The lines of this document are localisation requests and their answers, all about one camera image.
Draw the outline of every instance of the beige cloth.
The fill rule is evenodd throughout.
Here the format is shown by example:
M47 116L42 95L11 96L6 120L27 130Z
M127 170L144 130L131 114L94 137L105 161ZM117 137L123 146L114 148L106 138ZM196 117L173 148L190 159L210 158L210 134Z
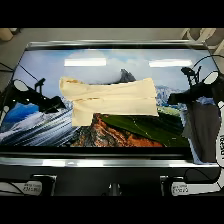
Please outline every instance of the beige cloth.
M73 101L73 126L89 126L93 113L158 116L156 90L151 78L112 85L88 85L62 77L60 90Z

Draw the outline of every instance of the cloth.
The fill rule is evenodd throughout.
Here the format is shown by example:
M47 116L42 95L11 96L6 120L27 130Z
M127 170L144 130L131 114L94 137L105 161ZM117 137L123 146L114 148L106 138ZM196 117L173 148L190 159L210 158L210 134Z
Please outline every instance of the cloth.
M156 89L151 78L112 85L88 85L62 77L62 95L73 101L73 126L89 126L93 113L158 116Z
M216 162L216 138L221 125L218 108L195 102L187 109L182 136L191 139L200 161Z

